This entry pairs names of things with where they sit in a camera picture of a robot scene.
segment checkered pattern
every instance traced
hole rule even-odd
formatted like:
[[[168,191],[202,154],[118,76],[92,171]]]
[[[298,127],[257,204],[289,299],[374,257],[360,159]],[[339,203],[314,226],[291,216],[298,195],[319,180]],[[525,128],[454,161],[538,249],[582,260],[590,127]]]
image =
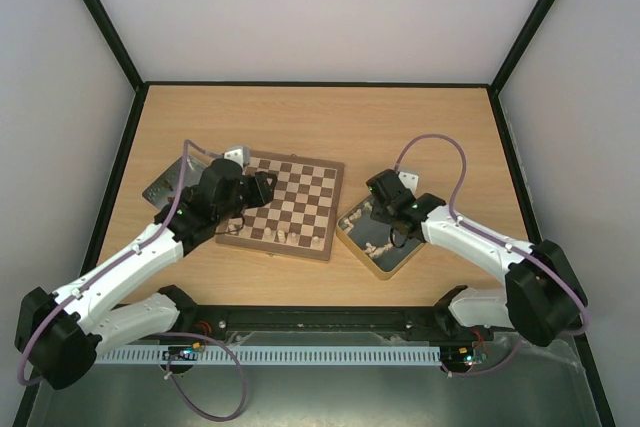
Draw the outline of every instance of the checkered pattern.
[[[336,188],[336,169],[252,157],[246,173],[256,171],[277,174],[274,200],[265,207],[246,210],[245,227],[235,236],[279,243],[277,232],[282,230],[287,234],[286,245],[323,250]],[[229,230],[239,225],[239,220],[233,220]],[[267,227],[272,231],[269,239],[264,237]],[[298,234],[295,241],[291,233]],[[313,237],[320,241],[313,244]]]

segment black frame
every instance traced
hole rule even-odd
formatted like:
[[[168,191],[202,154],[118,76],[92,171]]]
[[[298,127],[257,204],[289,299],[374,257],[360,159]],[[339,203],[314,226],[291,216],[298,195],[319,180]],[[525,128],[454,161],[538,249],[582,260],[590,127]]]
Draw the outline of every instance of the black frame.
[[[152,85],[233,85],[233,86],[272,86],[272,87],[388,87],[388,88],[483,88],[486,89],[491,108],[498,128],[500,141],[504,150],[505,158],[511,174],[513,186],[516,192],[520,211],[525,224],[527,235],[531,242],[539,242],[541,240],[540,231],[538,229],[534,211],[529,198],[520,164],[516,156],[514,144],[505,120],[504,111],[500,104],[499,94],[509,77],[516,68],[520,58],[526,51],[529,43],[533,39],[538,28],[545,19],[547,13],[551,9],[555,0],[538,0],[522,27],[516,41],[511,47],[507,57],[500,67],[496,77],[491,85],[488,84],[456,84],[456,83],[367,83],[367,82],[145,82],[138,73],[133,61],[131,60],[122,40],[120,39],[115,27],[113,26],[109,16],[100,0],[83,0],[87,9],[93,16],[98,28],[104,35],[104,38],[111,48],[114,56],[120,64],[123,72],[127,76],[132,88],[136,92],[129,118],[127,120],[125,130],[118,148],[115,163],[109,177],[105,195],[100,206],[98,218],[95,223],[91,240],[87,248],[87,253],[83,262],[81,272],[87,272],[95,267],[104,238],[107,232],[111,214],[115,205],[115,200],[120,188],[122,176],[127,164],[131,146],[135,138],[142,109],[145,99]],[[435,331],[422,331],[420,334],[417,330],[411,330],[411,326],[419,324],[424,318],[430,319],[433,307],[424,308],[308,308],[308,307],[224,307],[224,306],[204,306],[203,311],[207,313],[207,317],[211,320],[224,320],[222,325],[226,325],[226,329],[258,329],[261,328],[277,328],[282,326],[289,330],[292,326],[298,324],[322,324],[319,319],[327,314],[332,316],[332,324],[339,324],[338,328],[352,328],[358,330],[365,325],[376,325],[380,333],[404,333],[407,338],[415,340],[423,340],[424,335],[433,338]],[[218,336],[223,336],[224,332],[217,332]],[[466,339],[460,338],[458,342],[464,342]],[[596,404],[600,422],[604,426],[614,426],[614,420],[609,407],[600,377],[596,368],[596,364],[589,347],[589,343],[585,335],[575,338],[577,352],[580,356],[583,366],[586,369],[587,379],[591,392]],[[14,427],[26,426],[33,403],[37,395],[38,387],[28,387],[23,396],[18,413],[14,421]]]

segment white wall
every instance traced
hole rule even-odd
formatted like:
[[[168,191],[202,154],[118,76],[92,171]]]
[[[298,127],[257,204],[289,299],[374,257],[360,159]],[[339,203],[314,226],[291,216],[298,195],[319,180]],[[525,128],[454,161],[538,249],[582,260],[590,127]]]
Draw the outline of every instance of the white wall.
[[[22,296],[79,272],[133,91],[81,0],[0,0],[0,425]]]
[[[103,0],[145,80],[490,82],[536,0]]]
[[[502,94],[542,232],[590,299],[620,426],[640,416],[639,32],[638,0],[557,0]]]

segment black corner post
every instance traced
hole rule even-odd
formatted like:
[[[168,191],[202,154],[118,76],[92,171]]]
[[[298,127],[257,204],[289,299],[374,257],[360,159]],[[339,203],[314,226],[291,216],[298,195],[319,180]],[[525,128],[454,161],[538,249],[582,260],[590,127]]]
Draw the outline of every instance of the black corner post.
[[[488,94],[491,109],[493,110],[493,117],[495,118],[496,127],[498,128],[498,135],[500,136],[500,142],[502,143],[502,149],[504,150],[504,156],[507,161],[507,167],[509,168],[513,188],[516,193],[516,198],[518,199],[518,205],[520,206],[520,213],[522,214],[524,227],[527,231],[527,237],[530,242],[537,244],[542,241],[542,236],[538,229],[533,205],[531,204],[531,197],[529,196],[526,182],[522,175],[522,169],[513,140],[511,139],[511,132],[509,131],[502,105],[500,104],[500,98],[496,92],[491,92],[491,89],[489,89]]]
[[[140,74],[136,70],[135,65],[133,65],[133,61],[131,60],[131,57],[129,57],[129,53],[124,47],[124,44],[122,43],[118,32],[116,32],[113,23],[111,23],[111,19],[109,19],[107,11],[102,5],[102,2],[100,2],[100,0],[83,1],[87,6],[87,9],[89,9],[93,20],[95,20],[96,24],[98,25],[100,32],[102,32],[102,35],[107,41],[107,44],[109,44],[109,47],[111,48],[113,55],[115,55],[116,60],[120,64],[120,67],[122,68],[124,74],[127,76],[127,79],[129,79],[131,87],[133,87],[133,90],[135,91],[139,90],[140,88],[142,88],[143,84],[142,77],[140,77]]]
[[[538,0],[536,2],[522,30],[518,34],[516,41],[513,43],[511,50],[509,50],[506,59],[504,59],[502,66],[500,66],[500,70],[498,70],[495,79],[493,79],[491,83],[491,94],[499,94],[503,89],[554,2],[555,0]]]
[[[136,95],[129,111],[129,117],[124,127],[124,133],[120,140],[120,146],[116,153],[116,159],[113,162],[111,168],[111,174],[107,182],[107,189],[98,211],[98,218],[96,220],[93,232],[91,233],[91,239],[89,240],[89,246],[87,247],[87,253],[82,263],[82,269],[80,275],[86,274],[90,270],[93,270],[97,263],[100,251],[102,250],[102,244],[104,238],[107,235],[107,227],[111,220],[111,214],[113,207],[116,204],[116,197],[120,190],[120,183],[122,182],[122,176],[124,175],[124,169],[127,166],[127,160],[129,159],[129,153],[133,146],[133,139],[138,130],[138,122],[140,122],[140,116],[142,115],[142,108],[144,107],[144,101],[147,98],[147,92],[149,91],[149,85],[143,83],[136,91]]]

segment cable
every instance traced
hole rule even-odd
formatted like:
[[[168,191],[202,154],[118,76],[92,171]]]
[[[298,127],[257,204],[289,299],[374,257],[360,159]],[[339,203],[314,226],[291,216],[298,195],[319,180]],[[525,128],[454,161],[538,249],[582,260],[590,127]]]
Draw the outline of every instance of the cable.
[[[180,397],[182,398],[183,402],[187,405],[187,407],[189,407],[193,412],[195,412],[196,414],[198,414],[200,417],[204,419],[211,420],[213,422],[226,422],[228,420],[237,419],[240,416],[240,414],[242,414],[242,410],[244,409],[244,404],[247,401],[247,395],[249,393],[249,383],[247,382],[247,377],[245,375],[244,369],[242,368],[242,365],[240,364],[240,361],[238,360],[238,357],[236,356],[236,354],[233,353],[233,351],[229,347],[227,347],[224,343],[220,341],[212,339],[211,337],[207,337],[206,335],[200,335],[200,334],[191,334],[191,333],[185,333],[185,332],[161,332],[156,335],[159,335],[161,337],[190,337],[193,339],[200,339],[205,342],[209,342],[210,344],[216,345],[217,347],[220,347],[222,350],[224,350],[227,353],[227,355],[231,357],[231,360],[233,360],[233,363],[236,364],[238,374],[240,374],[240,381],[242,382],[242,398],[240,399],[238,408],[232,414],[226,417],[218,417],[216,415],[211,415],[206,413],[205,411],[198,408],[191,401],[191,399],[187,397],[187,394],[184,393],[184,391],[182,390],[182,387],[180,387],[180,384],[178,384],[178,381],[176,380],[175,376],[172,375],[172,372],[171,372],[171,363],[180,354],[174,354],[171,357],[169,357],[169,360],[167,361],[167,365],[165,367],[165,372],[167,373],[167,376],[165,378],[168,378],[171,380],[174,387],[178,390],[178,394],[180,394]]]
[[[444,364],[440,364],[440,367],[442,368],[442,370],[446,372],[446,374],[449,377],[465,378],[465,377],[477,377],[479,375],[491,374],[493,372],[497,372],[498,370],[504,369],[509,364],[509,362],[511,362],[511,360],[515,357],[515,355],[520,350],[520,347],[522,347],[523,341],[524,339],[522,337],[518,337],[518,339],[516,340],[516,343],[511,349],[511,352],[509,352],[509,354],[507,354],[507,356],[504,359],[502,359],[500,362],[498,362],[496,365],[494,365],[493,367],[489,367],[488,369],[479,370],[477,372],[462,373],[462,372],[451,372],[449,369],[447,369],[447,366]]]
[[[409,237],[405,237],[400,245],[396,245],[396,236],[393,235],[395,230],[396,229],[394,229],[393,227],[391,227],[391,229],[389,229],[389,242],[391,242],[391,245],[393,245],[396,249],[401,249],[405,245],[407,245],[407,240],[409,240]]]
[[[470,330],[471,330],[471,332],[476,334],[476,337],[478,337],[478,344],[482,346],[482,350],[484,350],[485,355],[487,357],[489,357],[489,351],[487,350],[487,346],[484,343],[484,337],[482,337],[482,335],[480,335],[480,332],[475,327],[470,329]]]
[[[474,234],[479,235],[483,239],[488,240],[489,242],[492,242],[492,243],[494,243],[496,245],[499,245],[500,247],[505,247],[507,245],[506,241],[504,241],[504,240],[502,240],[502,239],[500,239],[498,237],[495,237],[492,234],[490,234],[488,232],[485,232],[482,229],[479,229],[479,228],[477,228],[477,227],[475,227],[473,225],[468,224],[467,222],[465,222],[464,217],[462,217],[455,210],[455,202],[456,202],[456,199],[458,197],[458,193],[460,192],[460,189],[462,187],[464,179],[465,179],[465,177],[467,175],[467,156],[465,155],[464,150],[462,149],[462,146],[458,142],[456,142],[454,139],[452,139],[448,135],[444,135],[444,134],[423,134],[423,135],[419,135],[419,136],[415,137],[414,139],[412,139],[404,147],[404,149],[402,149],[402,152],[400,152],[400,155],[398,156],[398,160],[396,160],[396,165],[395,165],[394,169],[396,171],[398,171],[400,169],[400,163],[402,162],[402,159],[404,158],[405,154],[408,152],[408,150],[411,148],[411,146],[413,146],[413,144],[415,144],[416,142],[418,142],[419,140],[422,140],[422,139],[441,139],[441,140],[445,140],[445,141],[449,142],[451,145],[453,145],[456,148],[456,150],[458,151],[458,154],[460,154],[460,160],[462,161],[462,168],[460,169],[460,177],[458,178],[458,182],[456,182],[456,185],[453,188],[453,192],[451,192],[451,198],[449,199],[449,202],[448,202],[449,215],[451,216],[451,218],[456,219],[458,224],[461,227],[467,229],[469,232],[473,232]],[[567,283],[565,281],[563,281],[553,270],[551,270],[549,267],[547,267],[543,262],[541,262],[540,260],[535,258],[533,255],[531,255],[530,253],[525,252],[524,250],[522,250],[522,249],[520,249],[518,247],[515,247],[515,246],[512,246],[511,250],[513,252],[515,252],[516,254],[522,256],[523,258],[527,259],[529,262],[531,262],[536,267],[538,267],[542,272],[544,272],[547,276],[549,276],[556,284],[558,284],[558,286],[569,296],[569,298],[573,301],[573,303],[576,305],[576,307],[578,307],[578,310],[580,311],[580,315],[582,316],[582,326],[579,327],[578,329],[575,329],[575,330],[565,330],[564,333],[568,334],[568,335],[571,335],[571,336],[576,336],[576,335],[583,334],[588,329],[589,325],[591,324],[591,315],[589,314],[589,311],[587,311],[587,308],[582,303],[582,301],[580,300],[578,295],[573,290],[571,290],[571,287],[569,287],[567,285]],[[521,344],[521,341],[519,341],[514,346],[514,350],[512,351],[512,353],[514,353],[514,351],[517,350],[520,347],[520,344]],[[513,358],[513,356],[510,354],[509,356],[507,356],[502,362],[500,362],[496,366],[494,366],[494,367],[492,367],[490,369],[487,369],[487,370],[482,370],[480,372],[473,372],[472,374],[469,373],[468,375],[480,375],[480,374],[484,374],[484,373],[493,372],[493,371],[497,370],[497,369],[495,369],[495,367],[498,367],[500,365],[505,364],[505,362],[508,362],[512,358]]]
[[[195,143],[193,143],[189,139],[186,139],[184,141],[183,149],[182,149],[182,159],[180,161],[180,174],[178,175],[178,185],[176,186],[176,191],[177,191],[176,192],[176,196],[174,197],[173,202],[171,203],[171,208],[169,209],[169,213],[167,214],[167,218],[164,220],[162,225],[160,225],[160,228],[151,237],[149,237],[144,242],[140,243],[140,246],[139,246],[140,249],[146,248],[148,245],[150,245],[153,242],[155,242],[158,239],[158,237],[160,237],[160,235],[162,235],[164,230],[167,228],[167,226],[171,222],[171,219],[175,215],[176,210],[178,209],[178,204],[180,202],[180,194],[182,193],[182,187],[184,185],[184,177],[185,177],[185,173],[186,173],[186,170],[187,170],[187,158],[188,158],[188,154],[189,154],[189,146],[193,147],[195,150],[197,150],[198,152],[200,152],[200,153],[202,153],[204,155],[208,155],[209,157],[213,157],[213,158],[221,157],[218,154],[215,154],[213,152],[210,152],[208,150],[205,150],[205,149],[199,147],[198,145],[196,145]],[[108,266],[103,268],[100,272],[98,272],[96,275],[94,275],[92,278],[90,278],[87,282],[85,282],[78,289],[80,294],[82,292],[86,292],[98,280],[100,280],[102,277],[107,275],[109,272],[111,272],[118,265],[120,265],[122,262],[127,260],[129,257],[133,256],[134,254],[135,254],[134,250],[129,250],[129,251],[125,252],[124,254],[122,254],[117,259],[115,259]],[[60,302],[49,313],[49,315],[47,315],[44,318],[44,320],[40,323],[40,325],[38,325],[36,330],[33,332],[31,337],[29,338],[29,341],[27,342],[27,345],[25,346],[24,350],[22,351],[22,356],[20,357],[20,362],[18,364],[17,379],[18,379],[18,383],[20,385],[24,385],[25,387],[28,387],[30,385],[38,384],[38,383],[40,383],[42,381],[42,376],[38,376],[35,379],[27,380],[25,378],[25,375],[24,375],[24,369],[27,366],[27,362],[29,360],[29,356],[31,355],[31,351],[33,350],[33,346],[38,341],[38,339],[40,338],[42,333],[45,331],[45,329],[49,326],[51,321],[60,312],[62,312],[69,304],[71,304],[71,302],[73,302],[75,299],[76,299],[76,297],[74,297],[73,295],[70,295],[65,300]]]
[[[202,330],[204,330],[204,335],[211,335],[211,332],[213,332],[211,324],[205,320],[199,320],[198,322],[193,324],[193,326],[200,327]]]

